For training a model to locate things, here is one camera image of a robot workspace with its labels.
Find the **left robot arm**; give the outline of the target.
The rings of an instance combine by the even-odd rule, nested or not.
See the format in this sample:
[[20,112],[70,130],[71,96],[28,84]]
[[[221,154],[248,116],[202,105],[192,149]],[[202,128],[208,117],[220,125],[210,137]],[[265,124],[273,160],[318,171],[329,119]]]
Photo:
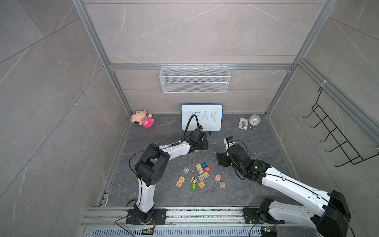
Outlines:
[[191,115],[182,139],[176,143],[158,146],[150,144],[133,168],[139,181],[138,199],[133,205],[133,214],[142,224],[148,224],[154,215],[156,184],[163,177],[170,160],[195,151],[207,150],[206,133],[199,124],[197,115]]

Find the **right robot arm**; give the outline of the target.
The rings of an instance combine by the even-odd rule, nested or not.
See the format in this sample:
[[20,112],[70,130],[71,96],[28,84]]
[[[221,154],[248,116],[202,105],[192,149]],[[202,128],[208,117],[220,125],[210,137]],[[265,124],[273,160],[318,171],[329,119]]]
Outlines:
[[267,198],[256,214],[249,208],[244,211],[247,224],[291,222],[315,229],[324,237],[345,237],[351,229],[351,214],[342,193],[328,193],[295,180],[264,161],[251,159],[239,144],[228,144],[227,151],[217,153],[216,158],[220,166],[233,167],[243,179],[275,189],[299,203]]

